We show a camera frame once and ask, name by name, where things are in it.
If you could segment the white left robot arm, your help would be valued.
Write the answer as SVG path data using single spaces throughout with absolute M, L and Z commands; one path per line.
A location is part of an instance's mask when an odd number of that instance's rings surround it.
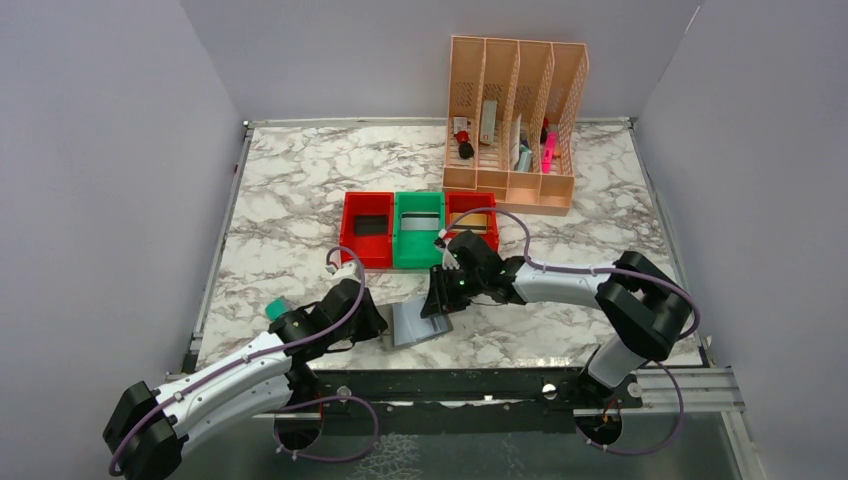
M 186 377 L 149 387 L 139 381 L 121 395 L 103 439 L 109 473 L 126 479 L 165 479 L 183 457 L 222 429 L 274 407 L 321 410 L 310 361 L 334 344 L 382 334 L 386 321 L 361 281 L 343 279 L 301 307 L 268 304 L 267 331 L 218 362 Z

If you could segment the grey card holder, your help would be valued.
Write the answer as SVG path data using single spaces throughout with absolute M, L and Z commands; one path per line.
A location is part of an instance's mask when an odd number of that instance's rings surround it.
M 387 350 L 409 348 L 453 331 L 448 315 L 421 316 L 425 300 L 425 296 L 416 296 L 378 307 L 388 325 L 382 334 L 383 345 Z

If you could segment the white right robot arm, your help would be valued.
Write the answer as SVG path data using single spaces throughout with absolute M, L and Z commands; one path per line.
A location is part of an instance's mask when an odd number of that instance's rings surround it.
M 635 251 L 609 264 L 580 267 L 543 264 L 528 256 L 503 258 L 471 232 L 458 234 L 443 248 L 442 264 L 429 270 L 423 318 L 460 312 L 480 295 L 498 305 L 548 302 L 603 312 L 616 335 L 584 366 L 586 390 L 611 394 L 632 371 L 665 361 L 694 326 L 691 297 Z

